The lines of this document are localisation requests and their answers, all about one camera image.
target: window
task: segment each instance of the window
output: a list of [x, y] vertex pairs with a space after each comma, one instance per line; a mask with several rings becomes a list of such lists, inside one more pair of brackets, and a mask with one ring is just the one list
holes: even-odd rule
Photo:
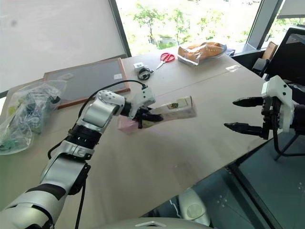
[[266, 48], [269, 42], [274, 42], [275, 44], [280, 45], [289, 27], [298, 24], [305, 25], [305, 18], [276, 18], [265, 38], [262, 48]]
[[245, 44], [261, 0], [116, 0], [132, 55], [180, 44]]

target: clear plastic bag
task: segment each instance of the clear plastic bag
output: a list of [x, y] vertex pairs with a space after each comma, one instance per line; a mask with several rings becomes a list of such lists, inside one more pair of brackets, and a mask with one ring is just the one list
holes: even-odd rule
[[216, 42], [204, 42], [187, 48], [179, 47], [178, 60], [185, 64], [197, 66], [203, 61], [222, 56], [227, 46]]
[[27, 149], [60, 104], [66, 81], [39, 82], [21, 88], [12, 96], [5, 121], [0, 124], [0, 155]]

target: black cable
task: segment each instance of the black cable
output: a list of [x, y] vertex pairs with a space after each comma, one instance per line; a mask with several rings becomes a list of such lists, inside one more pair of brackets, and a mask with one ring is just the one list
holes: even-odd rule
[[48, 158], [49, 158], [49, 159], [52, 158], [52, 157], [51, 157], [51, 152], [52, 152], [54, 149], [56, 149], [57, 147], [59, 147], [61, 143], [62, 143], [62, 141], [59, 142], [59, 143], [57, 143], [57, 144], [56, 144], [55, 146], [53, 146], [51, 149], [49, 149], [49, 151], [48, 151]]
[[82, 190], [81, 190], [81, 201], [80, 201], [80, 206], [78, 208], [78, 213], [77, 213], [77, 218], [76, 218], [76, 223], [75, 223], [75, 229], [78, 229], [78, 226], [80, 224], [81, 220], [81, 210], [82, 206], [84, 204], [84, 199], [85, 199], [85, 191], [86, 191], [86, 180], [84, 181], [84, 184], [82, 185]]
[[89, 98], [85, 101], [85, 103], [81, 106], [81, 109], [80, 109], [80, 111], [78, 112], [78, 117], [81, 116], [81, 113], [82, 113], [82, 111], [84, 110], [85, 106], [88, 104], [88, 102], [89, 102], [89, 101], [90, 101], [99, 91], [105, 90], [105, 89], [107, 89], [107, 88], [113, 87], [113, 86], [115, 86], [115, 85], [117, 85], [117, 84], [124, 83], [124, 82], [135, 82], [135, 83], [141, 84], [141, 85], [142, 85], [142, 88], [146, 88], [146, 87], [147, 87], [145, 84], [143, 84], [143, 83], [141, 83], [140, 81], [137, 81], [137, 80], [122, 80], [122, 81], [119, 81], [119, 82], [110, 84], [110, 85], [108, 85], [108, 86], [106, 86], [106, 87], [103, 87], [103, 88], [97, 90], [96, 92], [94, 92], [92, 95], [90, 95], [90, 97], [89, 97]]
[[151, 77], [151, 74], [154, 70], [150, 70], [149, 68], [142, 68], [139, 70], [137, 76], [139, 80], [148, 80]]
[[271, 123], [272, 123], [272, 132], [273, 132], [273, 143], [274, 149], [281, 156], [305, 156], [305, 153], [302, 154], [285, 154], [283, 153], [278, 146], [278, 136], [277, 136], [277, 115], [271, 115]]

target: scissors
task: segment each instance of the scissors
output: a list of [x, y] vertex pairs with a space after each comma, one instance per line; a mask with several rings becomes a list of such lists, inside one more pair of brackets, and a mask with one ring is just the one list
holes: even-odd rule
[[160, 64], [158, 65], [158, 67], [156, 68], [156, 70], [158, 68], [160, 68], [164, 63], [169, 63], [172, 62], [175, 59], [175, 56], [173, 54], [170, 54], [168, 52], [162, 53], [161, 57], [160, 57]]

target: small white device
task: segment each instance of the small white device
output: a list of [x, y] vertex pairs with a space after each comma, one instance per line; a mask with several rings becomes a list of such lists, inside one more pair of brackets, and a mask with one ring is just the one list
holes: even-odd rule
[[144, 66], [144, 64], [143, 64], [142, 62], [138, 62], [138, 63], [134, 63], [134, 64], [133, 64], [133, 67], [134, 67], [134, 71], [135, 71], [136, 73], [138, 73], [139, 70], [141, 70], [141, 69], [144, 68], [145, 66]]

